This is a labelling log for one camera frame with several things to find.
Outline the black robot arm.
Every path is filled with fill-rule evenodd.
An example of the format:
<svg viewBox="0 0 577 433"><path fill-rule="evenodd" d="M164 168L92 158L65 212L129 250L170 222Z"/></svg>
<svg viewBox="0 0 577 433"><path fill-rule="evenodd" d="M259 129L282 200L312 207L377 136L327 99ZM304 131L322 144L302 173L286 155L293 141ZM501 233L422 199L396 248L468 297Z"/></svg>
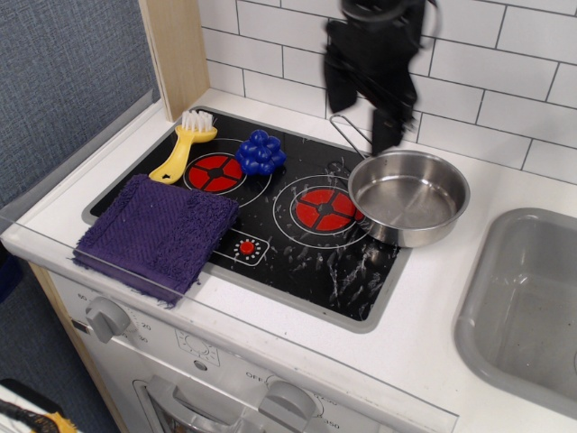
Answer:
<svg viewBox="0 0 577 433"><path fill-rule="evenodd" d="M373 106L371 153L400 144L412 119L417 91L409 64L421 48L423 1L342 1L344 19L325 31L324 78L334 114L358 96Z"/></svg>

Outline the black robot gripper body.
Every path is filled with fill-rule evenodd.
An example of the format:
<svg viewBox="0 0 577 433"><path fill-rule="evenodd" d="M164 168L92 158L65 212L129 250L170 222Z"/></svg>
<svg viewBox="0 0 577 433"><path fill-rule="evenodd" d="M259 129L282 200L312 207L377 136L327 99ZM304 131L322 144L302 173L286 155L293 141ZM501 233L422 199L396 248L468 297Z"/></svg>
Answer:
<svg viewBox="0 0 577 433"><path fill-rule="evenodd" d="M408 67L420 49L424 15L405 13L371 27L353 21L331 21L324 65L345 70L357 89L375 107L412 110L417 91Z"/></svg>

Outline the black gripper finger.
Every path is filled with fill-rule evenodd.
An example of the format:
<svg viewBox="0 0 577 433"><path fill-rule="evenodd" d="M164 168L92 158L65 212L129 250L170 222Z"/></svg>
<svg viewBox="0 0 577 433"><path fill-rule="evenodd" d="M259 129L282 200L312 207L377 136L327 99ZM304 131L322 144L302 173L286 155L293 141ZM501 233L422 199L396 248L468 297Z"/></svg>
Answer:
<svg viewBox="0 0 577 433"><path fill-rule="evenodd" d="M414 123L411 113L375 108L372 113L371 154L377 156L400 145L407 129Z"/></svg>
<svg viewBox="0 0 577 433"><path fill-rule="evenodd" d="M333 113L353 106L357 101L357 89L349 74L334 65L324 65L325 86L328 102Z"/></svg>

